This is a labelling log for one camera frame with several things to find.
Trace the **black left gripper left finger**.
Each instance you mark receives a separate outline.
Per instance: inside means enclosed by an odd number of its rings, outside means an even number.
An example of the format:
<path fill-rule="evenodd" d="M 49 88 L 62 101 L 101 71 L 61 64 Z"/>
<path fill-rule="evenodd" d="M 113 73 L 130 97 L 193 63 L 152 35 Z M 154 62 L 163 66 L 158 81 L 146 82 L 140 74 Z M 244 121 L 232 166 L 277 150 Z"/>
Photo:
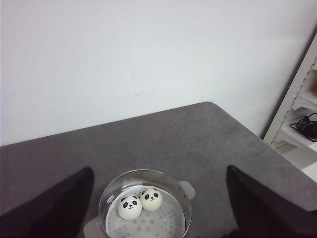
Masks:
<path fill-rule="evenodd" d="M 84 167 L 34 199 L 1 215 L 2 238 L 75 238 L 80 233 L 94 186 Z"/>

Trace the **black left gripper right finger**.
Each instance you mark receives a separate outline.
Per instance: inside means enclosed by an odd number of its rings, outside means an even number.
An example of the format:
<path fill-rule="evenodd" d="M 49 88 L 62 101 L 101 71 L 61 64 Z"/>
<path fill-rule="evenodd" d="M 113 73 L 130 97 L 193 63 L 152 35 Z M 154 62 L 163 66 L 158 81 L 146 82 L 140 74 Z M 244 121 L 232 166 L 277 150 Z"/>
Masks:
<path fill-rule="evenodd" d="M 230 205 L 238 228 L 228 238 L 315 238 L 317 212 L 281 197 L 231 165 L 226 170 Z"/>

